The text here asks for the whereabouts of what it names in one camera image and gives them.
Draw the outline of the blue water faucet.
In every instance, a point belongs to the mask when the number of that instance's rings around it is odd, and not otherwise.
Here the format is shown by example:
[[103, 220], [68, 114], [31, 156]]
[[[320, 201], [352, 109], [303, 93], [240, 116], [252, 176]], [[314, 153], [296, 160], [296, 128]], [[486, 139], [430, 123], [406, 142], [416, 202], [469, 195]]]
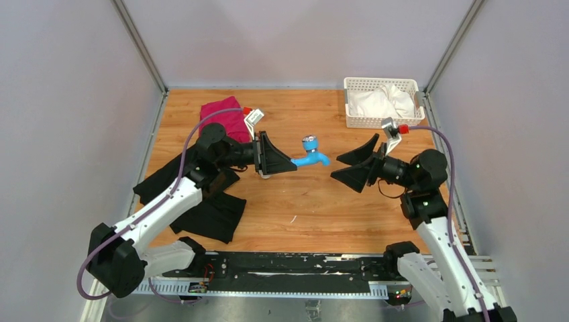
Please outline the blue water faucet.
[[302, 145], [306, 151], [306, 156], [303, 158], [292, 158], [291, 162], [297, 167], [311, 166], [322, 163], [324, 166], [331, 164], [330, 159], [319, 151], [319, 141], [317, 136], [308, 135], [302, 139]]

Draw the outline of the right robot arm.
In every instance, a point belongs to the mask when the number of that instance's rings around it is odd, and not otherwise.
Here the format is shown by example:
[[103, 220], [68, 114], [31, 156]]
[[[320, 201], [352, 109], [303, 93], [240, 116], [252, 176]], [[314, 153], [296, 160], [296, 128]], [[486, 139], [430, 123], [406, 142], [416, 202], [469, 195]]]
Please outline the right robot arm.
[[439, 189], [448, 177], [445, 155], [427, 149], [404, 162], [389, 156], [389, 145], [378, 139], [374, 134], [364, 145], [339, 155], [337, 161], [346, 168], [331, 177], [358, 193], [380, 180], [403, 187], [403, 215], [438, 268], [428, 266], [414, 243], [402, 241], [384, 251], [386, 276], [409, 281], [440, 321], [516, 321], [513, 309], [500, 305], [488, 291], [459, 241], [452, 211]]

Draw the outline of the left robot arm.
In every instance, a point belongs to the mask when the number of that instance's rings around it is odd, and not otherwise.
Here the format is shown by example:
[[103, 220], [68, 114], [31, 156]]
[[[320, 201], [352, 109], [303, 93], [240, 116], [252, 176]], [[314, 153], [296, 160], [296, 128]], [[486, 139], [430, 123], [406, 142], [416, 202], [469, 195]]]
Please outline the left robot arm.
[[248, 166], [264, 176], [297, 170], [264, 131], [242, 144], [230, 138], [221, 124], [206, 125], [191, 149], [182, 152], [178, 174], [163, 192], [128, 218], [114, 225], [101, 223], [92, 230], [88, 255], [76, 278], [82, 296], [98, 298], [83, 290], [84, 272], [117, 298], [126, 297], [145, 279], [165, 272], [182, 270], [187, 276], [200, 276], [206, 261], [189, 238], [157, 248], [149, 245], [187, 211], [201, 210], [203, 203], [223, 195], [231, 184], [230, 170]]

